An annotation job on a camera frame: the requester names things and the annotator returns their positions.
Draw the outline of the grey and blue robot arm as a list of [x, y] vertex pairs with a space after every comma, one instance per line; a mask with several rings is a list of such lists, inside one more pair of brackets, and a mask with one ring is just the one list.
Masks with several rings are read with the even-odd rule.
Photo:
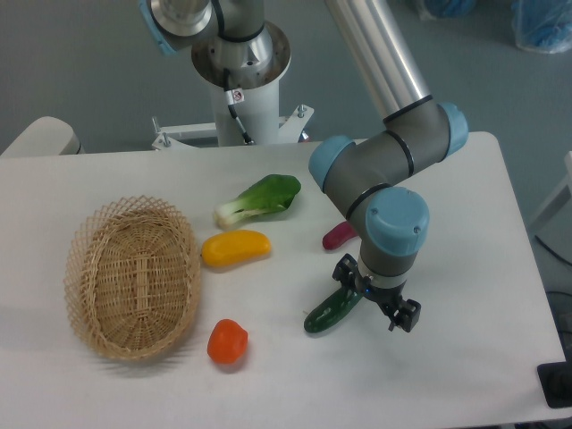
[[[360, 299], [378, 305], [391, 327], [410, 331], [420, 305], [402, 290], [428, 232], [425, 201], [401, 183], [460, 150], [467, 120], [438, 104], [425, 85], [384, 1], [331, 1], [329, 11], [383, 117], [384, 130], [362, 143], [326, 139], [308, 169], [361, 240], [333, 278], [340, 287], [306, 318], [309, 333], [337, 324]], [[189, 48], [211, 86], [214, 126], [222, 147], [269, 145], [286, 126], [277, 84], [290, 64], [282, 31], [260, 1], [142, 1], [139, 11], [159, 49]]]

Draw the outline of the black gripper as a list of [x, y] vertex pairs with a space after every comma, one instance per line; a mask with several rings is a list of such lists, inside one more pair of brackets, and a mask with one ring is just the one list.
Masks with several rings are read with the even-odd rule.
[[345, 254], [334, 267], [332, 278], [347, 290], [374, 302], [390, 319], [389, 331], [400, 328], [411, 332], [416, 326], [421, 304], [413, 299], [403, 300], [402, 291], [407, 274], [386, 276], [374, 273]]

